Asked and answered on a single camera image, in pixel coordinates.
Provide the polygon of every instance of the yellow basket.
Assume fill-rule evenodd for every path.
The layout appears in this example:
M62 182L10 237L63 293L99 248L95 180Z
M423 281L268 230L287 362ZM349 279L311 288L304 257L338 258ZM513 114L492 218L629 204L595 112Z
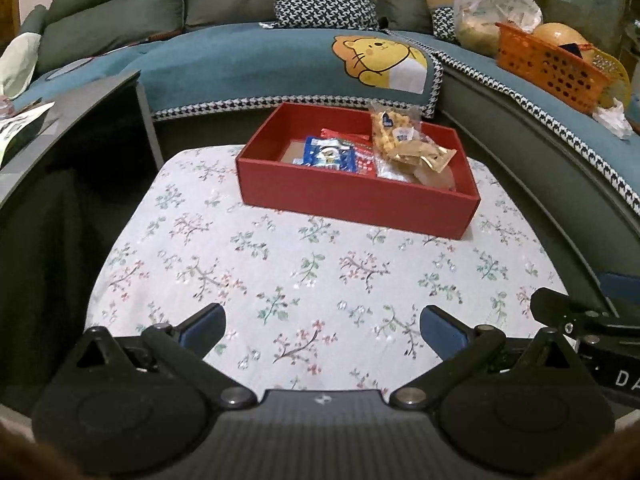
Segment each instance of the yellow basket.
M611 108L613 106L613 98L620 101L625 108L631 101L631 83L626 73L625 67L615 57L610 56L597 48L593 49L593 65L601 72L609 76L611 83L598 97L598 106L602 108Z

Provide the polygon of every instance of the sofa backrest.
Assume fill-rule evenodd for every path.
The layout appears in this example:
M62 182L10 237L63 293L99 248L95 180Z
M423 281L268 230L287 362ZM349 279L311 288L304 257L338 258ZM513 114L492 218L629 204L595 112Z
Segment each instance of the sofa backrest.
M432 33L425 0L378 0L377 7L391 29ZM273 0L53 0L46 13L34 9L25 22L44 30L36 67L40 75L185 30L274 19Z

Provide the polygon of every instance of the paper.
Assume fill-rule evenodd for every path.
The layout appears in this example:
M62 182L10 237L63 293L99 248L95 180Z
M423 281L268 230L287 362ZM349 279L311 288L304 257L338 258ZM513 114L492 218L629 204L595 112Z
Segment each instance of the paper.
M28 124L33 123L44 112L49 110L54 103L47 103L31 110L27 110L10 119L0 121L0 164L4 159L4 153L11 140Z

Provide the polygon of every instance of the red box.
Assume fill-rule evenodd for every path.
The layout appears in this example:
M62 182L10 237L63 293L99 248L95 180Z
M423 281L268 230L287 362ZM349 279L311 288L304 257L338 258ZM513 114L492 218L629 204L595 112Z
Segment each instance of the red box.
M460 239L480 203L462 143L452 128L422 123L444 148L457 191L280 162L292 140L319 136L322 128L370 134L368 112L347 108L281 104L236 158L242 199L248 205L294 211Z

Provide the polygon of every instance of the orange plastic basket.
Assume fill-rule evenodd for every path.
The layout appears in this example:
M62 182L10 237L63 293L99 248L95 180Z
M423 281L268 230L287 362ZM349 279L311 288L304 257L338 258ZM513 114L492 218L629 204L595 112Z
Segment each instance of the orange plastic basket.
M555 95L579 112L593 112L600 93L610 83L609 77L563 48L513 25L496 25L500 27L500 68Z

